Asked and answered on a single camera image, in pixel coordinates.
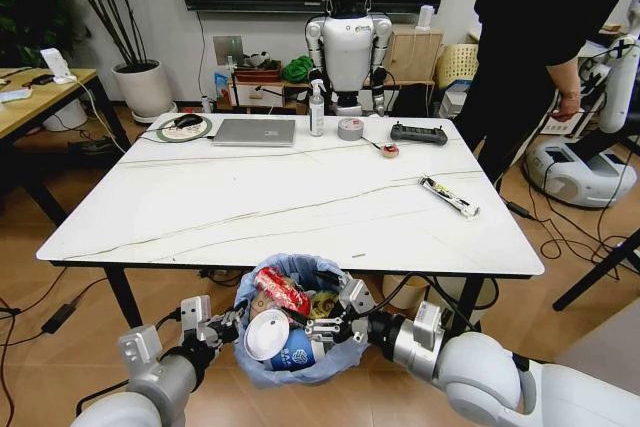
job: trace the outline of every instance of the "white robot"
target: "white robot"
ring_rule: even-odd
[[[374,111],[383,116],[382,66],[392,25],[389,18],[371,12],[372,0],[327,0],[327,14],[307,23],[305,35],[314,68],[309,81],[323,79],[338,96],[336,115],[361,116],[358,92],[369,77]]]
[[[628,18],[629,33],[581,67],[582,97],[590,95],[607,79],[600,131],[578,142],[551,139],[526,154],[525,175],[529,181],[545,194],[568,204],[604,208],[628,193],[637,180],[632,167],[625,167],[615,155],[604,151],[617,142],[611,134],[639,133],[635,118],[629,119],[626,129],[623,127],[640,61],[640,0],[631,1]]]
[[[484,334],[466,332],[445,342],[440,307],[423,302],[411,321],[379,310],[364,281],[345,275],[339,282],[344,311],[333,319],[308,320],[307,336],[324,342],[353,337],[379,347],[386,359],[444,391],[451,407],[472,422],[514,427],[638,425],[640,397],[634,394],[567,367],[512,354]],[[182,302],[182,343],[160,360],[155,327],[138,327],[121,337],[118,346],[130,375],[127,391],[97,401],[72,427],[184,426],[189,394],[222,345],[237,339],[237,322],[246,308],[237,306],[210,318],[209,306],[208,296]]]

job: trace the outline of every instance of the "black table frame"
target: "black table frame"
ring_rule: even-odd
[[[129,149],[129,147],[131,147],[131,143],[127,138],[127,133],[122,127],[122,124],[111,105],[109,97],[107,97],[107,93],[104,90],[102,82],[100,82],[100,78],[95,75],[86,82],[83,82],[83,85],[92,92],[96,109],[102,112],[105,116],[107,124],[109,125],[111,132],[113,132],[118,145],[125,150]],[[78,85],[76,89],[69,91],[69,93],[60,100],[54,102],[38,115],[29,119],[21,126],[16,127],[12,132],[0,139],[0,155],[7,161],[9,169],[17,176],[20,184],[24,187],[27,193],[57,227],[59,227],[67,218],[67,213],[53,195],[51,195],[51,192],[47,190],[36,170],[30,168],[30,166],[24,162],[27,157],[22,155],[13,144],[31,129],[41,125],[42,122],[48,119],[51,115],[55,114],[69,102],[77,99],[84,93],[85,90]],[[117,270],[112,272],[111,269],[108,268],[105,268],[104,271],[114,293],[121,292],[123,290],[131,292],[127,279],[124,276],[124,272],[118,272]]]
[[[51,263],[57,267],[99,267],[105,271],[109,284],[113,290],[113,294],[120,306],[122,315],[126,319],[129,327],[139,327],[143,325],[140,310],[136,304],[136,299],[127,280],[125,269],[175,269],[175,270],[251,270],[255,266],[228,266],[228,265],[190,265],[190,264],[145,264],[145,263],[122,263],[122,262],[96,262],[96,261],[66,261],[53,260]],[[380,270],[354,270],[353,274],[392,274],[403,275],[407,272],[398,271],[380,271]],[[443,276],[443,277],[464,277],[465,283],[462,294],[458,302],[458,310],[467,319],[471,318],[471,314],[478,302],[480,290],[486,278],[494,277],[496,279],[529,279],[530,275],[489,275],[489,274],[461,274],[454,272],[424,272],[427,275]],[[466,322],[455,315],[451,325],[450,335],[459,335],[468,329]]]
[[[573,287],[562,294],[562,296],[553,303],[553,310],[557,312],[564,310],[624,259],[628,259],[634,268],[640,272],[640,258],[635,254],[635,250],[638,247],[640,247],[640,229],[631,234],[631,237],[621,245],[615,247],[609,255],[597,263],[593,269],[576,282]]]

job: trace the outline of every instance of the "green cloth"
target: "green cloth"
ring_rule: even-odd
[[[313,62],[311,59],[303,55],[302,57],[292,60],[282,69],[282,78],[293,83],[306,82],[307,75],[312,67]]]

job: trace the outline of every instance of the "laundry basket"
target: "laundry basket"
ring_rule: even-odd
[[[472,80],[478,70],[478,44],[445,45],[436,64],[438,89],[444,90],[456,80]]]

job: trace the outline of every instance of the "black pants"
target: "black pants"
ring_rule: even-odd
[[[531,61],[526,46],[483,26],[478,71],[454,121],[471,150],[485,139],[478,162],[492,182],[509,168],[555,94],[547,69]]]

